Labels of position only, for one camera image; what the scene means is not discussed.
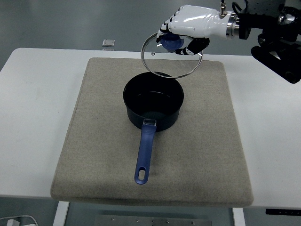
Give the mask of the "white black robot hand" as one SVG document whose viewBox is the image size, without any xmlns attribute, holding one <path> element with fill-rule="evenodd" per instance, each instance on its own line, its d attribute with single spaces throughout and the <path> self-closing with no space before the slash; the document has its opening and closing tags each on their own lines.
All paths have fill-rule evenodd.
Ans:
<svg viewBox="0 0 301 226">
<path fill-rule="evenodd" d="M 210 43 L 211 36 L 225 38 L 227 24 L 231 11 L 220 16 L 216 9 L 184 5 L 181 6 L 158 30 L 156 42 L 159 43 L 165 35 L 172 33 L 179 36 L 188 36 L 193 40 L 184 48 L 177 49 L 178 55 L 195 55 L 204 50 Z"/>
</svg>

